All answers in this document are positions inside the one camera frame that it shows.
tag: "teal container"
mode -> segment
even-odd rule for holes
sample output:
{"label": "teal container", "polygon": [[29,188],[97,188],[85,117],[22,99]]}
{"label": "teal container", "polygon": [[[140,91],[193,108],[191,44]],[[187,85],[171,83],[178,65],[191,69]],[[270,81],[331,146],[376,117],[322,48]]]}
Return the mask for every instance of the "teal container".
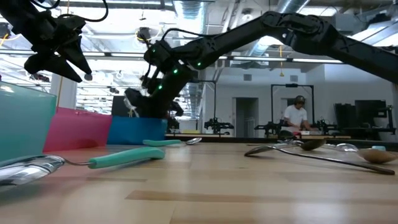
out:
{"label": "teal container", "polygon": [[0,82],[0,162],[42,154],[57,97]]}

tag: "doorway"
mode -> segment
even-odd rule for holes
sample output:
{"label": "doorway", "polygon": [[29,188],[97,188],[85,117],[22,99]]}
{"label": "doorway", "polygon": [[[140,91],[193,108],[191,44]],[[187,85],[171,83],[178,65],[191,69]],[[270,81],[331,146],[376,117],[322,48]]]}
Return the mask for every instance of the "doorway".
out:
{"label": "doorway", "polygon": [[258,125],[259,98],[235,98],[235,137],[254,138]]}

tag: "pink bin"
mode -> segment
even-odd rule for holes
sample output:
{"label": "pink bin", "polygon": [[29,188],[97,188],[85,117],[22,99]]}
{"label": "pink bin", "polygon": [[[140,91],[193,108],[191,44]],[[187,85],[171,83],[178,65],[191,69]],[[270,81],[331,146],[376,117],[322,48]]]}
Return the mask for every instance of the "pink bin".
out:
{"label": "pink bin", "polygon": [[105,146],[111,123],[110,115],[57,108],[44,152]]}

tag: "wooden tabletop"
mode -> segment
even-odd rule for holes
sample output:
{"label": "wooden tabletop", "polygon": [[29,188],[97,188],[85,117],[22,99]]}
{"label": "wooden tabletop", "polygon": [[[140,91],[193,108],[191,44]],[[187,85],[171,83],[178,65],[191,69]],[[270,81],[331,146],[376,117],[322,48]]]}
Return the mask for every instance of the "wooden tabletop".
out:
{"label": "wooden tabletop", "polygon": [[[98,170],[64,166],[0,194],[0,223],[398,223],[396,176],[277,151],[244,157],[252,147],[169,146],[161,161]],[[85,161],[107,153],[98,148],[57,154]],[[312,154],[361,161],[356,154],[330,149]],[[398,171],[397,162],[384,167]]]}

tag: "metal frame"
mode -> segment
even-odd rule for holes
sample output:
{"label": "metal frame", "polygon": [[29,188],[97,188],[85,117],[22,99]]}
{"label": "metal frame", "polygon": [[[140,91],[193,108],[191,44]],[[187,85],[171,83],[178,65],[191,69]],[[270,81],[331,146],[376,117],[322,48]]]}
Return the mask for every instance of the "metal frame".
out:
{"label": "metal frame", "polygon": [[286,88],[310,87],[312,100],[312,124],[315,124],[315,102],[313,97],[313,85],[299,85],[299,84],[271,84],[271,121],[274,122],[274,86],[284,86]]}

